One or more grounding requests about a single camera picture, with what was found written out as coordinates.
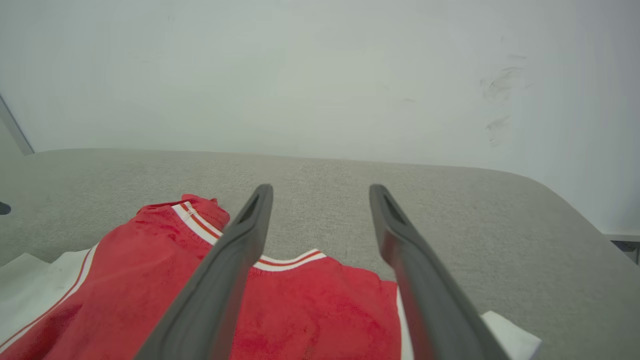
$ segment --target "white wall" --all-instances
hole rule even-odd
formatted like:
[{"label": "white wall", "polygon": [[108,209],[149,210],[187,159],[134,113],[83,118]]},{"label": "white wall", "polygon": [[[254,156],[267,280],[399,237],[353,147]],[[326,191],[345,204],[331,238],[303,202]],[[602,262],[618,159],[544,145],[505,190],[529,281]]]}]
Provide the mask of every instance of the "white wall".
[{"label": "white wall", "polygon": [[494,168],[634,232],[639,15],[636,0],[3,0],[0,94],[36,152]]}]

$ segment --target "gray carpeted surface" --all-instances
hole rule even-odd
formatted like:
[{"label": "gray carpeted surface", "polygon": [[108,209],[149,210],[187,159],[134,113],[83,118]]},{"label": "gray carpeted surface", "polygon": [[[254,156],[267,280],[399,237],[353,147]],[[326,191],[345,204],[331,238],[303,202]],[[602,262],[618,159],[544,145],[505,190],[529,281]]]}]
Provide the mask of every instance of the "gray carpeted surface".
[{"label": "gray carpeted surface", "polygon": [[250,154],[41,152],[3,166],[0,265],[85,249],[146,204],[217,197],[232,217],[275,191],[265,254],[317,247],[392,279],[368,204],[385,184],[472,299],[542,340],[538,359],[637,359],[640,269],[569,204],[530,179],[474,168]]}]

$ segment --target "jersey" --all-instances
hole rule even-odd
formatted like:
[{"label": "jersey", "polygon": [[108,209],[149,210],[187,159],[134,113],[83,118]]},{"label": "jersey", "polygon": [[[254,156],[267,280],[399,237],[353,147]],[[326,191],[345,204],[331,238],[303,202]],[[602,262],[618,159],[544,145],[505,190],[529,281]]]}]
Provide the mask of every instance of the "jersey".
[{"label": "jersey", "polygon": [[[215,199],[184,195],[145,206],[91,249],[2,267],[0,360],[132,359],[228,221]],[[397,285],[316,249],[262,256],[230,358],[412,358]]]}]

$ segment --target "red fabric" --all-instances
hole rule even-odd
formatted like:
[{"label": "red fabric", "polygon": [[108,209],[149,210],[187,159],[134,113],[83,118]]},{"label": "red fabric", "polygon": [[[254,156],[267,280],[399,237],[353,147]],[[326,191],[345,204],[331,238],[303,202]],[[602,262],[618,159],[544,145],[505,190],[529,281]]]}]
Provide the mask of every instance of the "red fabric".
[{"label": "red fabric", "polygon": [[[229,221],[215,199],[186,201],[217,229]],[[0,360],[132,359],[211,248],[171,208],[180,203],[145,206],[107,234],[79,289]],[[399,359],[400,336],[396,284],[322,258],[252,268],[231,358]]]}]

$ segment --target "gray metal strip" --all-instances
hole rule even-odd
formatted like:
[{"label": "gray metal strip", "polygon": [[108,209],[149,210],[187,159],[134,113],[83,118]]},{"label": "gray metal strip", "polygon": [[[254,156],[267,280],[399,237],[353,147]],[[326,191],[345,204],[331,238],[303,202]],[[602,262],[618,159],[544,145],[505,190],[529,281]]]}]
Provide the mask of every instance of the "gray metal strip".
[{"label": "gray metal strip", "polygon": [[31,148],[31,144],[27,141],[27,138],[24,137],[22,130],[20,130],[20,126],[15,121],[15,118],[9,111],[9,108],[4,103],[2,95],[0,95],[0,119],[6,125],[6,128],[9,130],[13,140],[18,145],[20,151],[22,151],[23,155],[31,155],[33,154],[33,148]]}]

